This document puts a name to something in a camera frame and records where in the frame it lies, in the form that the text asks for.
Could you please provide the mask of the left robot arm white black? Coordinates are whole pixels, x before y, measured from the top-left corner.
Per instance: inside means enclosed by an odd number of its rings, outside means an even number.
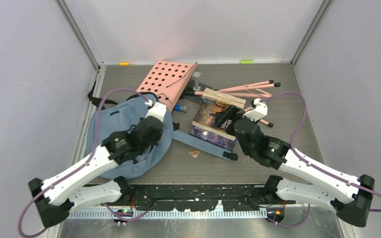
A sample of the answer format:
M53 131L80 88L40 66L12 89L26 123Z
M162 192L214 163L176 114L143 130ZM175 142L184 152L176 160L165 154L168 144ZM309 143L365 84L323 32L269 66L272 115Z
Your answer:
M42 180L34 178L28 187L45 228L64 221L73 212L89 205L105 202L118 202L127 205L131 202L132 191L126 183L131 177L131 169L148 158L162 136L163 117L146 116L130 131L111 133L81 161L60 174ZM86 187L86 184L104 172L119 168L125 174L103 185Z

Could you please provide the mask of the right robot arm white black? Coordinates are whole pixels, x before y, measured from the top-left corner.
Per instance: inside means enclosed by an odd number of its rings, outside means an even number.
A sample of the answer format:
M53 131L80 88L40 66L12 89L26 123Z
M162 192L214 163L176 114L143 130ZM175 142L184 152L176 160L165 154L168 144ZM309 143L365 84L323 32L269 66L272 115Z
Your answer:
M236 137L246 156L262 166L307 181L307 184L302 184L280 176L270 176L263 190L267 202L301 201L327 209L353 226L366 226L373 196L358 186L373 189L375 180L372 177L344 174L309 158L281 139L264 135L257 125L267 115L267 105L264 103L247 111L231 105L214 115L215 126Z

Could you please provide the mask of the blue fabric backpack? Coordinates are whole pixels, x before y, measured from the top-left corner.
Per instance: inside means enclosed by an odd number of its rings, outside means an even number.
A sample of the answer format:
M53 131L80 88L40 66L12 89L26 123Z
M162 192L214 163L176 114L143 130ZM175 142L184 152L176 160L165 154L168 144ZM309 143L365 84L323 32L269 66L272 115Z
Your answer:
M101 145L109 152L109 158L119 165L101 174L106 179L123 176L125 179L135 179L154 167L167 153L173 140L205 151L225 160L236 161L238 155L224 148L185 134L179 130L179 124L173 122L172 114L167 111L164 116L163 133L158 146L137 148L133 128L145 118L148 111L145 102L158 102L152 92L133 94L118 104L107 99L111 108L102 108L91 118L86 141L86 154L93 152L95 144Z

